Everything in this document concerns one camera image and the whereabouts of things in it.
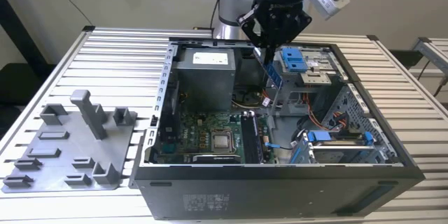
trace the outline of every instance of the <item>slotted aluminum table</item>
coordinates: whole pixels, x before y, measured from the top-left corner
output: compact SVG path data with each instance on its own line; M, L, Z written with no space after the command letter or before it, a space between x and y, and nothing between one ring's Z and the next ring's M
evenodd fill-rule
M413 50L421 54L437 66L445 76L448 76L448 39L419 38Z
M128 188L136 145L149 125L169 37L209 36L207 30L96 28L81 33L0 141L0 181L9 175L13 160L36 134L44 104L61 103L67 110L76 110L69 101L72 91L88 89L92 103L100 103L104 110L128 106L139 113L121 186L109 191L0 192L0 220L45 224L155 222L140 191ZM217 220L213 223L448 223L447 110L379 41L345 35L301 35L296 41L339 45L427 180L364 219Z

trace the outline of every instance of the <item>gray plastic base plate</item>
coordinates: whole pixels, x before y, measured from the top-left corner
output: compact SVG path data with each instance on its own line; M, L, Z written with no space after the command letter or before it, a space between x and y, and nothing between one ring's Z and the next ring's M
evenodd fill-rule
M44 123L21 159L15 163L16 167L24 168L21 170L13 169L12 174L7 177L9 180L4 180L5 185L1 191L4 193L28 193L116 189L120 183L136 112L131 112L133 123L129 126L116 125L113 112L105 112L105 115L107 121L103 127L107 137L101 140L95 139L80 112L59 115L57 118L63 125ZM69 136L60 134L60 139L39 139L43 132L68 132Z

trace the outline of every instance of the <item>cable connector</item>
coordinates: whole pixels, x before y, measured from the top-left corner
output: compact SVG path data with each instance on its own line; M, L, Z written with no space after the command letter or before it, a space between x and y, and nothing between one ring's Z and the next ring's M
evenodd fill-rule
M280 148L280 145L277 144L264 143L264 145L271 148Z

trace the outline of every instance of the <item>sticker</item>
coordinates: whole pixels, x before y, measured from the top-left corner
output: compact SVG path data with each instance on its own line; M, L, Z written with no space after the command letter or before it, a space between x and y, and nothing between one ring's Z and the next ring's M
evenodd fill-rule
M185 211L227 211L229 194L184 194Z
M263 100L263 106L267 107L269 105L269 102L271 102L271 99L265 97Z
M228 65L227 54L219 52L196 52L193 64Z
M319 66L319 63L316 61L311 60L307 63L308 63L308 66L311 66L311 67L317 67Z

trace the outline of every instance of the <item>motherboard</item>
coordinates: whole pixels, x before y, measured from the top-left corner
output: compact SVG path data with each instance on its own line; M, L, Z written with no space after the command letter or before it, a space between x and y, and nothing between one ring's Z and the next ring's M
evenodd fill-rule
M271 140L265 116L255 117L252 125L241 125L241 119L240 114L181 113L177 141L161 143L157 162L215 163L219 159L216 163L273 163L273 152L264 145ZM247 157L259 153L255 161Z

